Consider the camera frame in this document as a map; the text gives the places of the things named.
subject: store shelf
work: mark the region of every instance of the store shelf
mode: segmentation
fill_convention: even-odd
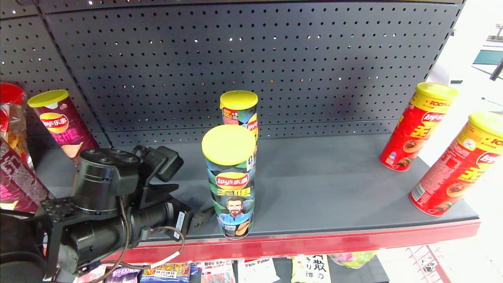
[[[292,278],[292,260],[288,258],[274,258],[274,267],[276,274],[280,278],[276,283],[290,283]],[[386,283],[389,278],[379,259],[374,257],[360,269],[346,268],[328,260],[330,269],[330,279],[333,283]],[[234,265],[234,275],[237,281],[237,268]],[[201,282],[201,272],[190,278],[190,283]]]
[[[250,236],[225,239],[213,218],[189,233],[177,261],[330,254],[475,236],[480,220],[465,201],[439,218],[410,203],[407,193],[428,166],[418,159],[407,172],[385,168],[377,157],[388,137],[260,140],[256,215]],[[185,160],[173,179],[180,184],[174,196],[194,209],[210,206],[200,144],[169,147]],[[43,156],[37,175],[56,196],[70,194],[74,167],[61,150]],[[153,262],[178,248],[178,243],[164,240],[158,236],[140,244],[128,251],[125,260]]]

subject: white wall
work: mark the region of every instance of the white wall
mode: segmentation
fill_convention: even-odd
[[[503,23],[503,0],[467,0],[436,65],[449,70],[452,81],[466,79],[467,69],[477,57],[496,23]]]

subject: red chip can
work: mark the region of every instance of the red chip can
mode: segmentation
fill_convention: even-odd
[[[422,212],[441,216],[503,155],[503,116],[476,112],[409,194]]]
[[[73,105],[68,91],[54,90],[38,94],[28,100],[28,105],[75,165],[82,151],[99,147]]]
[[[391,170],[407,171],[458,91],[437,83],[419,83],[379,160]]]

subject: cable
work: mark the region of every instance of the cable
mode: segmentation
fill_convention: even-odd
[[[103,280],[105,280],[119,266],[120,262],[122,261],[122,258],[124,258],[124,255],[126,254],[127,246],[129,245],[129,240],[131,238],[131,234],[129,231],[129,219],[127,219],[126,210],[124,209],[124,202],[120,198],[119,198],[119,205],[121,207],[122,217],[124,218],[124,229],[126,230],[125,231],[126,232],[125,233],[126,234],[126,243],[124,244],[124,249],[122,250],[121,255],[119,256],[119,258],[117,258],[117,260],[115,261],[115,263],[111,269],[109,269],[107,272],[105,272],[105,274],[103,274],[100,278],[95,279],[89,283],[100,283]]]
[[[123,267],[127,267],[127,268],[131,268],[131,269],[140,269],[140,270],[145,270],[145,269],[150,269],[150,268],[156,268],[160,265],[163,265],[165,263],[167,263],[168,261],[174,259],[175,257],[179,256],[180,253],[182,252],[182,250],[184,249],[185,247],[185,236],[184,234],[182,234],[182,232],[174,227],[171,227],[171,226],[160,226],[160,227],[157,227],[158,229],[168,229],[168,230],[172,230],[176,233],[178,233],[182,239],[182,245],[180,246],[180,249],[178,249],[178,251],[176,251],[175,253],[173,253],[172,255],[166,257],[165,259],[162,259],[156,263],[153,263],[151,265],[142,265],[142,266],[139,266],[139,265],[132,265],[132,264],[129,264],[129,263],[126,263],[126,262],[123,262],[123,261],[120,261],[119,262],[119,265],[123,266]],[[115,263],[116,261],[115,260],[107,260],[107,261],[103,261],[102,264],[110,264],[110,263]]]

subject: packaged snack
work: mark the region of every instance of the packaged snack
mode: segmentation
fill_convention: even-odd
[[[441,216],[503,155],[503,116],[476,112],[409,194],[422,212]]]
[[[0,137],[33,169],[26,140],[26,99],[20,87],[0,83]]]
[[[150,268],[143,272],[140,283],[171,282],[184,283],[189,282],[190,264],[189,263],[167,263],[156,268]]]
[[[253,226],[256,141],[238,125],[221,125],[203,137],[211,197],[222,234],[241,238]]]
[[[82,275],[81,277],[75,278],[73,283],[88,283],[93,280],[96,280],[103,276],[107,270],[107,267],[104,265],[100,265],[96,267],[95,269],[91,270],[88,274]]]
[[[258,96],[251,91],[229,91],[222,94],[220,108],[223,123],[247,128],[255,135],[255,141],[257,141],[259,139],[258,101]],[[257,160],[257,144],[255,144],[254,159]]]
[[[197,275],[199,273],[199,269],[201,269],[201,267],[198,267],[197,263],[191,263],[190,264],[190,275]]]
[[[331,283],[326,255],[303,255],[292,258],[292,283]]]
[[[245,259],[237,262],[239,283],[272,283],[279,279],[272,258]]]
[[[207,261],[201,271],[201,283],[236,283],[232,261]]]
[[[52,195],[3,138],[0,143],[0,207],[35,213],[39,203]]]
[[[391,170],[407,171],[458,91],[437,83],[420,83],[384,147],[379,160]]]
[[[28,105],[75,165],[82,151],[99,147],[73,105],[68,91],[54,90],[38,94],[28,100]]]
[[[115,269],[112,274],[105,279],[105,283],[138,283],[141,276],[141,270],[120,267]]]
[[[329,254],[328,257],[338,265],[352,269],[359,269],[365,265],[365,263],[371,261],[375,255],[376,251],[364,251]]]

